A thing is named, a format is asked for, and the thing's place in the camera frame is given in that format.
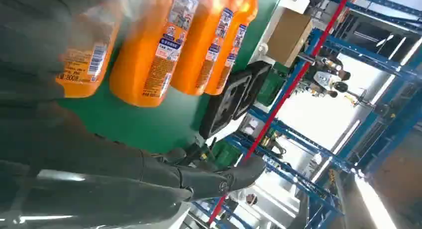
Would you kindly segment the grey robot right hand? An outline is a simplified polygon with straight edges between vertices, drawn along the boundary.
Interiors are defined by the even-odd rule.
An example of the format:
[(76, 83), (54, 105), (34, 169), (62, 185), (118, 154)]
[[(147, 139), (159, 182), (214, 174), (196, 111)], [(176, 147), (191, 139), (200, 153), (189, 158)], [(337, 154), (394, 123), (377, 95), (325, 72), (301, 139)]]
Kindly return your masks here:
[(3, 229), (132, 228), (173, 217), (183, 202), (252, 185), (262, 158), (220, 172), (159, 161), (86, 130), (58, 105), (56, 77), (76, 44), (76, 17), (112, 2), (136, 18), (143, 0), (0, 0), (0, 226)]

